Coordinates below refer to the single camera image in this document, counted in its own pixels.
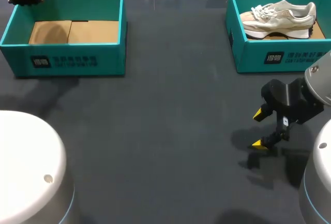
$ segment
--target gray table surface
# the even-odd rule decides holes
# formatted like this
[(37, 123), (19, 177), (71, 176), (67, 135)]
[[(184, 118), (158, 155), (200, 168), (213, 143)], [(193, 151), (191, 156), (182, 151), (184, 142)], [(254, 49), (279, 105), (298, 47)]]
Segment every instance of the gray table surface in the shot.
[[(330, 110), (274, 156), (247, 149), (275, 128), (252, 120), (261, 87), (303, 74), (238, 74), (224, 8), (166, 3), (128, 0), (122, 78), (17, 80), (1, 55), (1, 109), (59, 133), (86, 224), (302, 223), (297, 188)], [(1, 4), (3, 32), (12, 7)]]

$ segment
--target shoe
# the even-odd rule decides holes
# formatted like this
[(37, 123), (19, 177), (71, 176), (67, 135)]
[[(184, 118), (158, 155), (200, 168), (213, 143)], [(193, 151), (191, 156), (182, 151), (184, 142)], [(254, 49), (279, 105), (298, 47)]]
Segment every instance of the shoe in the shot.
[(251, 8), (252, 11), (240, 15), (248, 37), (263, 39), (272, 33), (287, 37), (308, 39), (316, 20), (316, 6), (292, 5), (286, 0)]

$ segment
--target box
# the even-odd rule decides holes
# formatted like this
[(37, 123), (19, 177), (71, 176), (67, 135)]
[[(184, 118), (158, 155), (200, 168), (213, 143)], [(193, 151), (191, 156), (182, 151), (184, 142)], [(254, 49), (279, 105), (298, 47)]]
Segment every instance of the box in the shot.
[(238, 72), (305, 71), (331, 50), (331, 0), (287, 0), (295, 5), (306, 5), (309, 2), (316, 4), (317, 23), (313, 27), (313, 35), (317, 36), (315, 38), (247, 39), (239, 15), (257, 5), (279, 1), (229, 0), (225, 24)]
[(15, 6), (0, 49), (16, 77), (124, 75), (124, 0)]

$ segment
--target brown cardboard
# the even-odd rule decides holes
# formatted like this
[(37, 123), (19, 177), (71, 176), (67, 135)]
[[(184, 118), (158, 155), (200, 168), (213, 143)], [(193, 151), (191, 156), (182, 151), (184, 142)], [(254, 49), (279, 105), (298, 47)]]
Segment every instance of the brown cardboard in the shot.
[[(325, 37), (322, 33), (322, 30), (317, 21), (315, 22), (312, 29), (313, 29), (313, 31), (312, 31), (312, 34), (309, 37), (309, 39), (325, 39)], [(283, 36), (266, 36), (262, 40), (281, 40), (281, 39), (294, 39), (294, 38), (287, 38), (287, 37), (283, 37)]]
[(118, 21), (72, 22), (68, 43), (117, 43)]
[(37, 21), (29, 44), (64, 44), (68, 41), (71, 21)]
[(118, 21), (38, 21), (29, 44), (117, 43)]

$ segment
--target white cylinder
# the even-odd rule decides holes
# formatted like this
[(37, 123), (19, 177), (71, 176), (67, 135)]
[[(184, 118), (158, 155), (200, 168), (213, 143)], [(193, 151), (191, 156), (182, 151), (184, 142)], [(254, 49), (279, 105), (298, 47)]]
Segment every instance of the white cylinder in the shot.
[(307, 224), (331, 223), (331, 121), (319, 133), (300, 185), (299, 202)]
[(305, 80), (314, 97), (331, 106), (331, 51), (306, 69)]
[(26, 113), (0, 111), (0, 224), (78, 224), (59, 135)]

